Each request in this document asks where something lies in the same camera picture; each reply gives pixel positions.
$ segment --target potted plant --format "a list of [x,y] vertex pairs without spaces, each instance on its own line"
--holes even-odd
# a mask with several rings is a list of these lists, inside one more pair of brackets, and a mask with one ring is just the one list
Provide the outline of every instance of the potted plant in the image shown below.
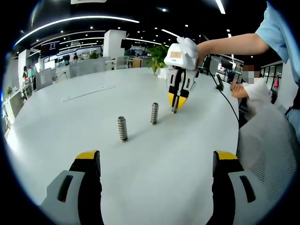
[[149,48],[148,52],[151,53],[152,56],[147,61],[147,67],[152,66],[154,75],[167,79],[168,66],[164,63],[164,59],[167,56],[168,48],[165,45],[158,45]]
[[91,55],[90,55],[90,59],[98,59],[99,58],[99,55],[95,52],[93,52]]
[[9,97],[13,93],[13,89],[11,87],[8,87],[6,90],[6,96]]

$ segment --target white table surface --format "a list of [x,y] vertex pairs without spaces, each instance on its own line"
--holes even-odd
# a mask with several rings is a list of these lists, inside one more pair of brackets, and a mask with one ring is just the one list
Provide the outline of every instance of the white table surface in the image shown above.
[[[147,68],[84,75],[34,93],[7,137],[12,166],[32,200],[41,204],[46,187],[78,154],[100,150],[106,225],[205,224],[213,212],[213,151],[236,153],[238,122],[209,76],[199,76],[177,114],[167,93],[166,80]],[[119,139],[118,116],[127,120],[127,142]]]

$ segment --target metal spring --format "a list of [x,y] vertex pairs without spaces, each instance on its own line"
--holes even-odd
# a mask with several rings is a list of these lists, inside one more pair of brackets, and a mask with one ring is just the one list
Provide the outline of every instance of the metal spring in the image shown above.
[[123,116],[118,117],[118,127],[119,127],[120,139],[122,141],[126,141],[127,140],[126,119]]
[[152,104],[151,124],[156,124],[158,121],[158,103]]
[[177,113],[177,108],[178,108],[178,96],[175,98],[174,106],[172,108],[172,113]]

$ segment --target white pillar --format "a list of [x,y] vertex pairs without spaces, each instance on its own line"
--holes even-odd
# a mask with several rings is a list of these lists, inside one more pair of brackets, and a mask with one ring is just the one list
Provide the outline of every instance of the white pillar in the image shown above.
[[20,88],[23,86],[23,73],[24,73],[24,66],[30,65],[30,60],[28,57],[30,56],[30,50],[26,49],[19,54],[18,57],[18,78],[19,78],[19,85]]
[[126,39],[126,31],[109,30],[104,34],[103,56],[116,58],[124,56],[124,48],[121,48],[121,42]]

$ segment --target white glove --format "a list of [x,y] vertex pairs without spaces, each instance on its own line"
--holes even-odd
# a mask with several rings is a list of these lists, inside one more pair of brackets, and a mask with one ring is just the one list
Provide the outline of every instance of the white glove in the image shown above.
[[198,59],[198,48],[194,41],[188,37],[178,37],[177,42],[180,44],[180,49],[183,54],[188,54],[192,59]]

